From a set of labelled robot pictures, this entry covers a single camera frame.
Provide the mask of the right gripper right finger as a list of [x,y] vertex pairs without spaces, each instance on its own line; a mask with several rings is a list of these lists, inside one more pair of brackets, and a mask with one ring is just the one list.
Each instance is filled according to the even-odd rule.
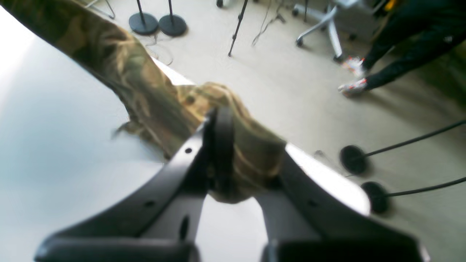
[[268,243],[263,262],[425,262],[413,237],[347,207],[285,153],[261,206]]

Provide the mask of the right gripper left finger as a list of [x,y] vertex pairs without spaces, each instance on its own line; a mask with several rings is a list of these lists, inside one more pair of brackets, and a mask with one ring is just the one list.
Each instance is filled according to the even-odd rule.
[[228,192],[233,116],[210,110],[154,177],[118,204],[45,239],[37,262],[199,262],[196,237],[204,199]]

